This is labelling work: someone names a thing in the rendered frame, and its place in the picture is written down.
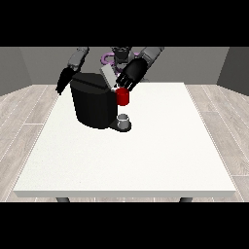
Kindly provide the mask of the pale grey machine lid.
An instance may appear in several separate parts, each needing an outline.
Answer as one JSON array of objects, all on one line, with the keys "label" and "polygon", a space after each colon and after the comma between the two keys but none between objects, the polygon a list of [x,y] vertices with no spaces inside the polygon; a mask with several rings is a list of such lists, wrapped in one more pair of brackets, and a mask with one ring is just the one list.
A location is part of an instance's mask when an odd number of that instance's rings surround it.
[{"label": "pale grey machine lid", "polygon": [[116,84],[117,77],[110,64],[106,64],[100,68],[100,73],[103,76],[109,89],[112,89]]}]

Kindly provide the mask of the red pod holder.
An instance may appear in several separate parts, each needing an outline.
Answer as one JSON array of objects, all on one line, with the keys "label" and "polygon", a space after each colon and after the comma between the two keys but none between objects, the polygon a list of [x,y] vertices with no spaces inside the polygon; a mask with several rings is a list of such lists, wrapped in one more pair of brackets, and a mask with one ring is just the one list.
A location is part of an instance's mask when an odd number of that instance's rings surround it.
[{"label": "red pod holder", "polygon": [[116,90],[117,104],[125,106],[129,103],[129,90],[126,88],[119,88]]}]

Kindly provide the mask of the black coffee machine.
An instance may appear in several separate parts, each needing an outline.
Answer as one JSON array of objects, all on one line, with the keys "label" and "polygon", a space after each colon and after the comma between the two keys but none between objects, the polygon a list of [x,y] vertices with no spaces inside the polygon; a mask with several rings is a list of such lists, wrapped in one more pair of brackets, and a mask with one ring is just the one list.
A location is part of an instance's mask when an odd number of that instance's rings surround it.
[{"label": "black coffee machine", "polygon": [[108,88],[101,74],[76,73],[72,77],[70,88],[80,123],[97,129],[113,128],[119,132],[131,130],[131,122],[121,128],[117,95]]}]

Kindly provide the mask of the small grey cup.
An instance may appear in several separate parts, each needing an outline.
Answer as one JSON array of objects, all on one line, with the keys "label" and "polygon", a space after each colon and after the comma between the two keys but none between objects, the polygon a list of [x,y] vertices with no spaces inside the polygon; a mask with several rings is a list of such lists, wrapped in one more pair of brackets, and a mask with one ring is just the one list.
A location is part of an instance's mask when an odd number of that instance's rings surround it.
[{"label": "small grey cup", "polygon": [[127,114],[119,114],[117,116],[118,128],[126,129],[129,126],[129,117]]}]

